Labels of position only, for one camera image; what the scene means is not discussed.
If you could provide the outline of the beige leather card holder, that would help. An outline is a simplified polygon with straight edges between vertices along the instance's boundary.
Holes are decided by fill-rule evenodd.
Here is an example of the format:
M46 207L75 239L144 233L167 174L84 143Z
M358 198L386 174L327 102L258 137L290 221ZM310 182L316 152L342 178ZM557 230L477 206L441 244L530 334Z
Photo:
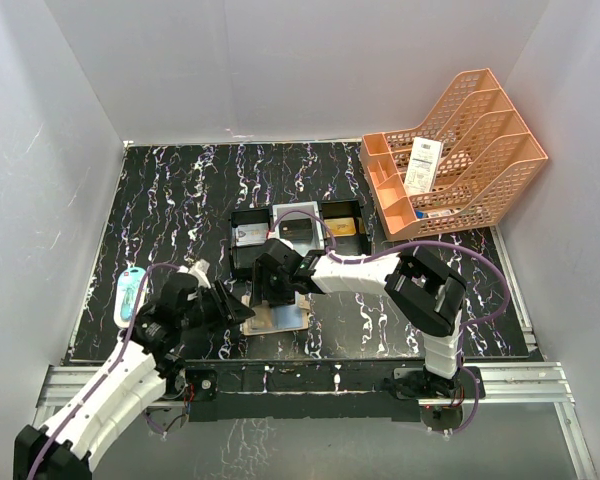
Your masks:
M310 303L304 295L295 294L293 304L271 307L266 301L262 305L252 307L255 313L268 310L271 312L273 328L264 334L250 335L248 320L241 325L245 336L269 335L289 331L301 331L309 328Z

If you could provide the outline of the gold card with black stripe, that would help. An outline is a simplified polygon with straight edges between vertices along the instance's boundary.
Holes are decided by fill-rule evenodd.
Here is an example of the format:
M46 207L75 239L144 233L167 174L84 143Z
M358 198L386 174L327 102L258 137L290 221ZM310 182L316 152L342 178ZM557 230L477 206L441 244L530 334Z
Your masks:
M248 319L248 327L250 335L264 334L273 328L271 312L268 310L259 311L252 318Z

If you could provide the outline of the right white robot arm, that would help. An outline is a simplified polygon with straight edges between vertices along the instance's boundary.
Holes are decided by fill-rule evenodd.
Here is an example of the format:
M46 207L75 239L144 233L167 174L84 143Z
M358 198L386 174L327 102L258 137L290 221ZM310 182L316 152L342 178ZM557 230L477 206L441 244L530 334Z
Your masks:
M252 268L251 308L278 307L297 295L340 292L389 298L424 340L424 367L385 385L405 397L453 399L460 390L459 343L466 281L422 246L376 256L302 255L269 239Z

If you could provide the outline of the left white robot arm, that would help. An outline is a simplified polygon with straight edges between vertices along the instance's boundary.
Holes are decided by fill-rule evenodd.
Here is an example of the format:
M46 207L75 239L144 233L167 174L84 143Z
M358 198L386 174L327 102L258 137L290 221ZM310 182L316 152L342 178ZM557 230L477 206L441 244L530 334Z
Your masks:
M19 432L14 478L92 478L106 451L181 370L173 350L183 332L229 328L253 315L222 282L172 274L137 310L114 351L79 392L41 426Z

